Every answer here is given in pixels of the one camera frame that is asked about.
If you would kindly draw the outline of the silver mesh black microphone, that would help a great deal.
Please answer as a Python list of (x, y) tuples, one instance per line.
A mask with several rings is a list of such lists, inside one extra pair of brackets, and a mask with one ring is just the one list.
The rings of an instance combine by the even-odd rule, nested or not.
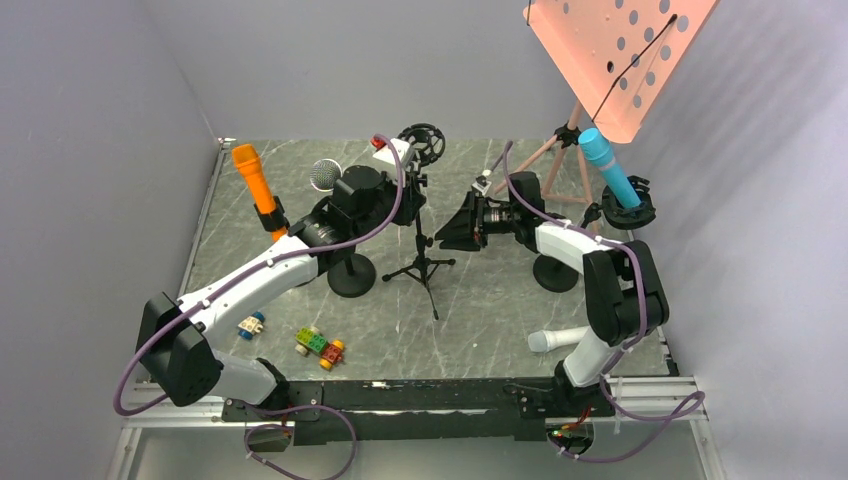
[(320, 159), (316, 161), (310, 171), (310, 185), (319, 192), (331, 192), (335, 183), (343, 175), (340, 164), (334, 159)]

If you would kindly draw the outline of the tripod shock mount stand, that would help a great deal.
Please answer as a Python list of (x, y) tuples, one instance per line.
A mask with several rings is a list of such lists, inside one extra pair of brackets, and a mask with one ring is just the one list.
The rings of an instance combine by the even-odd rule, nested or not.
[[(398, 138), (409, 141), (414, 151), (406, 173), (426, 174), (423, 172), (423, 168), (438, 161), (445, 150), (444, 134), (436, 126), (429, 123), (415, 123), (402, 130)], [(423, 232), (420, 211), (419, 216), (412, 223), (416, 230), (414, 237), (416, 255), (412, 263), (394, 272), (384, 274), (381, 280), (389, 282), (401, 275), (412, 278), (426, 290), (430, 299), (433, 318), (439, 320), (440, 316), (433, 298), (430, 279), (440, 266), (453, 266), (456, 264), (456, 260), (453, 258), (438, 260), (427, 256), (426, 250), (433, 245), (433, 238), (428, 237)]]

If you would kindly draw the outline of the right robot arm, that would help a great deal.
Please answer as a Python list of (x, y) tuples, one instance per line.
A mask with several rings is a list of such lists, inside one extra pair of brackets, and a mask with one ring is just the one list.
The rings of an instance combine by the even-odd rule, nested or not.
[(512, 173), (509, 183), (506, 201), (471, 189), (435, 239), (445, 250), (476, 252), (491, 235), (510, 234), (536, 254), (533, 274), (544, 289), (562, 293), (583, 284), (589, 327), (560, 363), (566, 379), (551, 390), (554, 407), (576, 415), (615, 355), (668, 321), (669, 303), (646, 243), (612, 241), (548, 216), (533, 172)]

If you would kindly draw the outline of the white condenser microphone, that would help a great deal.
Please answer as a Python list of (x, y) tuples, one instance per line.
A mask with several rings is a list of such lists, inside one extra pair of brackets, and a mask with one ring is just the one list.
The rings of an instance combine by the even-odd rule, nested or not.
[(533, 353), (548, 353), (579, 343), (589, 330), (588, 326), (564, 330), (539, 330), (527, 336), (527, 343)]

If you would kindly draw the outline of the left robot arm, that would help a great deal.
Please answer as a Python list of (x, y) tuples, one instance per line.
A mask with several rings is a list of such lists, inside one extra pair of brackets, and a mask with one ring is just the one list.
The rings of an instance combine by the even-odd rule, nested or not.
[(418, 180), (406, 171), (367, 165), (342, 169), (322, 159), (314, 164), (310, 182), (323, 198), (257, 258), (178, 300), (160, 293), (145, 304), (139, 361), (174, 405), (214, 395), (246, 402), (261, 419), (279, 417), (288, 404), (285, 376), (266, 359), (216, 350), (214, 334), (322, 275), (339, 296), (367, 293), (376, 270), (356, 253), (357, 244), (380, 226), (411, 225), (426, 203)]

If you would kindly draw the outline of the black round base stand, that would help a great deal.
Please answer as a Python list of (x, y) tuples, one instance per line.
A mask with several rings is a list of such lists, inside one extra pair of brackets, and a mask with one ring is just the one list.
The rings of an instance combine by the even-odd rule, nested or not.
[(326, 274), (330, 289), (343, 298), (357, 298), (368, 293), (376, 282), (376, 268), (361, 254), (352, 254), (333, 266)]

